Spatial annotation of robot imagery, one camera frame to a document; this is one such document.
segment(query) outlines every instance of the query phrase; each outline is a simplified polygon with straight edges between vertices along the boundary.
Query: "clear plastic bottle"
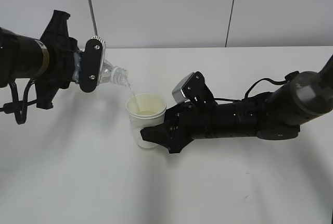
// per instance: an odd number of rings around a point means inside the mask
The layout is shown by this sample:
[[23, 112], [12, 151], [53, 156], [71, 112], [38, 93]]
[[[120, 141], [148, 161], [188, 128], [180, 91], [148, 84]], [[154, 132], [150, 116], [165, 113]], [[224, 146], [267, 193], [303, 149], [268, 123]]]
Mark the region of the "clear plastic bottle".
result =
[[127, 79], [127, 70], [120, 68], [118, 66], [113, 66], [110, 62], [104, 60], [99, 83], [108, 83], [108, 82], [129, 87], [130, 84]]

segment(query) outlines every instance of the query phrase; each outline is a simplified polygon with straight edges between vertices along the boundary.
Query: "cup rim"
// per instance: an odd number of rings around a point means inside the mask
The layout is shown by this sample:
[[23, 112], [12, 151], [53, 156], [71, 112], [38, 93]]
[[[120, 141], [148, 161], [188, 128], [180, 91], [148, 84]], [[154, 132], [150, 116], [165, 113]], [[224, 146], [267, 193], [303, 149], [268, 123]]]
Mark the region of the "cup rim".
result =
[[127, 112], [128, 112], [131, 116], [133, 116], [133, 117], [135, 117], [135, 118], [137, 118], [137, 119], [146, 119], [146, 120], [148, 120], [148, 119], [158, 118], [158, 117], [162, 116], [163, 114], [165, 114], [165, 111], [167, 110], [167, 103], [165, 102], [165, 100], [164, 100], [160, 95], [158, 95], [158, 94], [154, 94], [154, 93], [140, 93], [140, 94], [136, 94], [136, 96], [137, 96], [137, 95], [153, 95], [153, 96], [159, 97], [159, 98], [162, 99], [162, 101], [164, 102], [164, 109], [163, 109], [161, 112], [156, 113], [156, 114], [153, 114], [153, 115], [144, 115], [144, 116], [143, 116], [143, 115], [139, 115], [139, 114], [133, 113], [133, 112], [131, 112], [131, 111], [129, 110], [129, 108], [128, 108], [128, 106], [127, 106], [128, 103], [129, 103], [129, 101], [133, 99], [133, 97], [130, 97], [130, 98], [126, 101], [126, 103], [125, 103], [125, 108], [126, 108]]

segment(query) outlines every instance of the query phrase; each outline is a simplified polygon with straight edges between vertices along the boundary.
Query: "cylindrical motor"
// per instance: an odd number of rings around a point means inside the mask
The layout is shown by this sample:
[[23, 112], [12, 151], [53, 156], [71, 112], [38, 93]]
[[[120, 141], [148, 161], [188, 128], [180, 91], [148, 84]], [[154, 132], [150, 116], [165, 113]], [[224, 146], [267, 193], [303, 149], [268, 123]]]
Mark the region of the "cylindrical motor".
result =
[[303, 72], [267, 100], [267, 116], [289, 126], [301, 125], [333, 109], [333, 89], [321, 73]]
[[255, 102], [219, 104], [202, 113], [195, 109], [188, 111], [185, 114], [185, 129], [192, 139], [256, 136]]
[[37, 78], [48, 64], [49, 53], [40, 40], [0, 28], [0, 88], [16, 78]]

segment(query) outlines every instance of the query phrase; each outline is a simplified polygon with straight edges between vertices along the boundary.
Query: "white backdrop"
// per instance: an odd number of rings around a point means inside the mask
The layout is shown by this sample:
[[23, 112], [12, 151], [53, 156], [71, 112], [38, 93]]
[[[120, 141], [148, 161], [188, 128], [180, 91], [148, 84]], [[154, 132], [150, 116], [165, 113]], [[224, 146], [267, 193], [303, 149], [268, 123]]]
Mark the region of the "white backdrop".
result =
[[[233, 0], [93, 0], [108, 47], [224, 47]], [[332, 45], [331, 0], [235, 0], [228, 46]], [[0, 27], [39, 38], [54, 9], [80, 47], [93, 35], [87, 0], [0, 0]]]

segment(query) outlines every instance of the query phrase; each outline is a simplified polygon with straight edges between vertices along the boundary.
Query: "black cable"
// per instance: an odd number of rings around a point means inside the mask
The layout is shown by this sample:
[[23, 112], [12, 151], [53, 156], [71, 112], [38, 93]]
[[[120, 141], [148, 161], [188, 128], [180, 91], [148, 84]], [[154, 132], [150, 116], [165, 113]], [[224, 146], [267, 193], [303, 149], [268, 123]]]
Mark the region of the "black cable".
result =
[[255, 83], [249, 88], [249, 90], [245, 93], [245, 96], [244, 96], [245, 99], [249, 97], [249, 94], [250, 94], [251, 90], [252, 90], [252, 89], [253, 89], [253, 88], [254, 88], [259, 82], [261, 82], [261, 81], [267, 81], [267, 82], [270, 82], [270, 83], [273, 84], [273, 85], [284, 85], [284, 84], [286, 84], [286, 83], [288, 82], [287, 80], [285, 80], [285, 81], [274, 81], [274, 80], [272, 80], [272, 79], [270, 79], [270, 78], [263, 78], [263, 79], [260, 79], [259, 81], [255, 82]]
[[7, 114], [14, 113], [16, 123], [19, 125], [24, 124], [25, 121], [27, 120], [28, 106], [37, 103], [37, 100], [28, 102], [29, 89], [34, 84], [35, 84], [35, 81], [30, 79], [27, 86], [24, 89], [23, 99], [22, 99], [22, 101], [19, 101], [19, 95], [17, 92], [16, 83], [15, 82], [9, 83], [9, 87], [11, 90], [12, 103], [7, 104], [7, 107], [10, 107], [9, 105], [12, 105], [12, 108], [7, 108], [7, 110], [9, 110], [9, 112], [6, 112], [6, 109], [4, 107], [4, 108], [2, 108], [2, 111], [4, 111]]
[[227, 98], [214, 98], [215, 101], [225, 101], [225, 102], [240, 102], [240, 100], [235, 100], [235, 99], [227, 99]]

